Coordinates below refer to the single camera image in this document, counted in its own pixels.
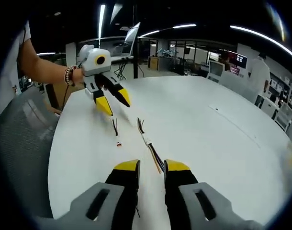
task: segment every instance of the beaded bracelet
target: beaded bracelet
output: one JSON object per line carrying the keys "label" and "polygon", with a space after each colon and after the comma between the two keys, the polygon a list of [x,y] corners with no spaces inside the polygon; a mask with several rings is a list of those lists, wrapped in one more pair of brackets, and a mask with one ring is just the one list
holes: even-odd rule
{"label": "beaded bracelet", "polygon": [[75,69],[77,69],[77,66],[70,66],[65,70],[64,81],[67,85],[75,86],[75,83],[73,81],[73,72]]}

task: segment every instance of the monitor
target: monitor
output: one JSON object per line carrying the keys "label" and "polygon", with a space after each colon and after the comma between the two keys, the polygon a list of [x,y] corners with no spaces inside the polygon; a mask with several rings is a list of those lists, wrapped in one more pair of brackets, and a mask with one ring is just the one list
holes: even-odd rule
{"label": "monitor", "polygon": [[190,50],[191,50],[191,48],[185,47],[184,48],[184,54],[190,54]]}
{"label": "monitor", "polygon": [[123,46],[123,54],[132,56],[133,52],[133,43],[135,42],[138,28],[140,27],[140,23],[136,24],[134,27],[132,27],[125,38],[124,46]]}
{"label": "monitor", "polygon": [[242,67],[244,69],[246,69],[246,64],[247,64],[247,57],[234,53],[234,52],[228,52],[228,56],[229,56],[229,62],[231,64],[234,64],[236,66]]}

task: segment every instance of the white tabletop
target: white tabletop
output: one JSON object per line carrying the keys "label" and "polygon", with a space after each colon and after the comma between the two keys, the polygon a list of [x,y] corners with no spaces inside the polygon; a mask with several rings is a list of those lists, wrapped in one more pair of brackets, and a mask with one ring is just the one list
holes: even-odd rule
{"label": "white tabletop", "polygon": [[56,128],[48,188],[54,218],[120,162],[140,159],[138,209],[133,229],[170,229],[163,174],[136,127],[144,128],[161,159],[187,164],[232,202],[244,219],[267,223],[285,201],[280,157],[289,138],[265,113],[231,90],[195,76],[122,81],[132,106],[105,92],[123,142],[116,146],[111,121],[84,91],[72,93]]}

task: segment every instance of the robot camera eye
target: robot camera eye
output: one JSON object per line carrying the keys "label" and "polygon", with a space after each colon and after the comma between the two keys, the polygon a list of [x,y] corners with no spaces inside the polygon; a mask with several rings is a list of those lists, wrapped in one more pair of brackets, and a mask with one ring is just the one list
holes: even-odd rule
{"label": "robot camera eye", "polygon": [[97,63],[98,65],[101,65],[101,64],[104,63],[105,59],[106,59],[106,58],[105,58],[104,56],[99,56],[99,57],[97,58],[97,60],[96,60],[96,63]]}

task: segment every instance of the ceiling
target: ceiling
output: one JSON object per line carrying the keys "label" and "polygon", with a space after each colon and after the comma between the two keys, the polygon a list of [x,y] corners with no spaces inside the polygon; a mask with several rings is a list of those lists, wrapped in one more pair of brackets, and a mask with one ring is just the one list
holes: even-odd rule
{"label": "ceiling", "polygon": [[[133,5],[136,4],[136,17]],[[77,5],[63,1],[45,1],[38,5],[30,17],[32,42],[39,52],[64,52],[65,44],[98,37],[98,18],[101,4],[106,4],[102,37],[126,35],[123,26],[141,22],[139,35],[164,30],[150,35],[165,39],[209,39],[236,45],[242,43],[255,50],[264,51],[292,73],[292,57],[276,45],[255,35],[230,29],[242,26],[265,34],[292,50],[292,5],[288,0],[270,1],[284,22],[286,40],[267,12],[263,1],[174,1],[170,0],[81,0]],[[115,3],[123,7],[110,23]],[[168,29],[175,25],[195,23],[185,29]]]}

